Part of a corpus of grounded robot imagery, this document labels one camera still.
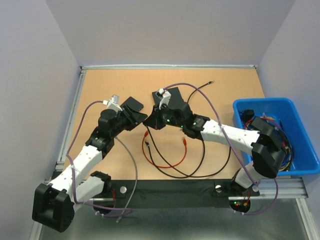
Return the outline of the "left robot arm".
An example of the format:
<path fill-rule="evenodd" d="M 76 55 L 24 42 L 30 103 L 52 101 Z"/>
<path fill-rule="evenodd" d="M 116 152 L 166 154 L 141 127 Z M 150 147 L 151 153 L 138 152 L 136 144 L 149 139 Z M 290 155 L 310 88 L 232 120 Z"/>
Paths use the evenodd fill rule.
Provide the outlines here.
<path fill-rule="evenodd" d="M 116 95 L 102 104 L 106 108 L 78 156 L 70 159 L 70 165 L 55 179 L 35 189 L 31 216 L 35 222 L 62 233 L 81 205 L 88 204 L 91 197 L 111 193 L 109 175 L 95 172 L 87 180 L 84 178 L 110 152 L 122 131 L 133 130 L 148 116 L 128 105 L 120 106 Z"/>

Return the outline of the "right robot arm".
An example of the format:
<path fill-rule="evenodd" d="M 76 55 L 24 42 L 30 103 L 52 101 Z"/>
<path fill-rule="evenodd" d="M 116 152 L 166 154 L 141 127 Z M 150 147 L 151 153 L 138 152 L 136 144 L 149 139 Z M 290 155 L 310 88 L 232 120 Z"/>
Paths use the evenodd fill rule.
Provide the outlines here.
<path fill-rule="evenodd" d="M 233 152 L 240 150 L 250 155 L 252 161 L 243 164 L 230 182 L 231 192 L 235 195 L 242 195 L 262 178 L 276 178 L 287 153 L 269 127 L 245 130 L 220 124 L 207 116 L 194 114 L 187 103 L 174 108 L 156 104 L 143 124 L 154 130 L 179 127 L 192 139 L 228 145 Z"/>

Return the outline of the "black network switch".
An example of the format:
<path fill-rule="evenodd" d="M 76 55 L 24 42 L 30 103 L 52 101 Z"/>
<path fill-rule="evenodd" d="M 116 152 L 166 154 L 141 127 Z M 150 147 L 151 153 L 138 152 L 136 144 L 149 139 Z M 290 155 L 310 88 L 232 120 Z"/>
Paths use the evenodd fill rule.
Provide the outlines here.
<path fill-rule="evenodd" d="M 124 106 L 129 107 L 132 111 L 135 111 L 137 113 L 139 113 L 143 108 L 144 105 L 139 102 L 138 100 L 136 100 L 135 98 L 133 98 L 132 96 L 129 96 L 121 105 L 120 107 L 123 109 Z"/>
<path fill-rule="evenodd" d="M 166 107 L 170 110 L 181 109 L 184 105 L 184 100 L 182 98 L 179 88 L 173 87 L 169 88 L 167 91 L 170 93 L 171 96 Z M 162 97 L 160 96 L 158 91 L 154 91 L 152 92 L 152 98 L 154 102 L 152 109 L 154 110 L 159 107 Z"/>

